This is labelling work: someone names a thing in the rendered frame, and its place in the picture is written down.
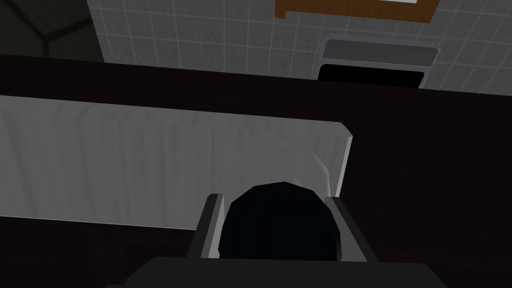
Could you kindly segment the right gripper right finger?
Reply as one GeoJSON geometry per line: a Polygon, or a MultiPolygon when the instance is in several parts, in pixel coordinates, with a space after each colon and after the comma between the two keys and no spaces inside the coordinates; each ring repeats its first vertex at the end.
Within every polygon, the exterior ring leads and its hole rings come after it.
{"type": "Polygon", "coordinates": [[[353,217],[339,197],[324,200],[331,210],[340,233],[341,260],[343,262],[370,262],[379,260],[364,238],[353,217]]]}

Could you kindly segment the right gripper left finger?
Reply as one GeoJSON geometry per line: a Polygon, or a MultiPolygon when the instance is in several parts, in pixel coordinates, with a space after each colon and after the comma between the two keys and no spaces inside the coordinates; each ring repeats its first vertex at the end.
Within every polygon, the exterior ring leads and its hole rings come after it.
{"type": "Polygon", "coordinates": [[[212,193],[206,199],[187,253],[188,258],[219,258],[218,247],[224,222],[224,195],[212,193]]]}

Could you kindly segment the black round knob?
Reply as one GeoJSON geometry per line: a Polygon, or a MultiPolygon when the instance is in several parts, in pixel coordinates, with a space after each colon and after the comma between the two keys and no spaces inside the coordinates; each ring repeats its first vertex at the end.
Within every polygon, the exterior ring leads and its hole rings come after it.
{"type": "Polygon", "coordinates": [[[221,259],[342,259],[331,210],[313,190],[289,182],[256,185],[234,200],[218,251],[221,259]]]}

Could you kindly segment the white drawer front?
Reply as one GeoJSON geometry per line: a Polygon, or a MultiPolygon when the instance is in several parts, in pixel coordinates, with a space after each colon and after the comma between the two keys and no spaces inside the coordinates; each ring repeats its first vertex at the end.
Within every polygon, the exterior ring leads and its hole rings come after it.
{"type": "Polygon", "coordinates": [[[338,196],[352,142],[339,122],[0,95],[0,216],[193,230],[210,194],[338,196]]]}

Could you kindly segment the grey appliance with black window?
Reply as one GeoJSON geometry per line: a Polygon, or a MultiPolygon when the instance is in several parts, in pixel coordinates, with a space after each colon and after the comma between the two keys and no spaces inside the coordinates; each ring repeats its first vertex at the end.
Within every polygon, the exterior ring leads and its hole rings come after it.
{"type": "Polygon", "coordinates": [[[327,34],[313,79],[421,89],[439,53],[426,41],[327,34]]]}

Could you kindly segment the brown wooden frame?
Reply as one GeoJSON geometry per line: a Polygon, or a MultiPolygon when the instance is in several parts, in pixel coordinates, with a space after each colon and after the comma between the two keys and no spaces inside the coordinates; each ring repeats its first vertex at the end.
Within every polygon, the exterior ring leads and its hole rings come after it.
{"type": "Polygon", "coordinates": [[[430,23],[440,0],[275,0],[274,16],[286,12],[430,23]]]}

